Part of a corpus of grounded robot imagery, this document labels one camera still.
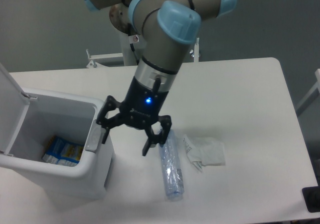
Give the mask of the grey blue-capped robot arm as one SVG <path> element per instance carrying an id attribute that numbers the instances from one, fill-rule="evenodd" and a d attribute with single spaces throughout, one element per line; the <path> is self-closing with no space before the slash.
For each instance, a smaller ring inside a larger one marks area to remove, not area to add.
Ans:
<path id="1" fill-rule="evenodd" d="M 90 10 L 116 4 L 127 7 L 128 21 L 146 40 L 134 77 L 123 101 L 108 96 L 96 123 L 101 126 L 100 143 L 111 129 L 126 125 L 144 130 L 150 147 L 164 145 L 172 121 L 160 110 L 191 45 L 196 42 L 202 20 L 231 12 L 237 0 L 84 0 Z"/>

